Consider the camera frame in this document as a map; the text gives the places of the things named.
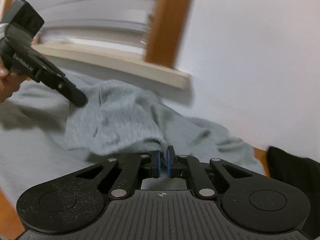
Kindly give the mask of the person's left hand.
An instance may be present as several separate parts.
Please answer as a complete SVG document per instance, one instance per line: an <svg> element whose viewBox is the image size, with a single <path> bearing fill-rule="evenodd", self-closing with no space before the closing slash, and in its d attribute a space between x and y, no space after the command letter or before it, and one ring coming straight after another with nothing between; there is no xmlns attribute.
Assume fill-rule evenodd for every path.
<svg viewBox="0 0 320 240"><path fill-rule="evenodd" d="M2 60L0 71L0 103L5 102L15 92L17 92L24 81L31 80L31 78L26 75L18 75L16 73L9 72Z"/></svg>

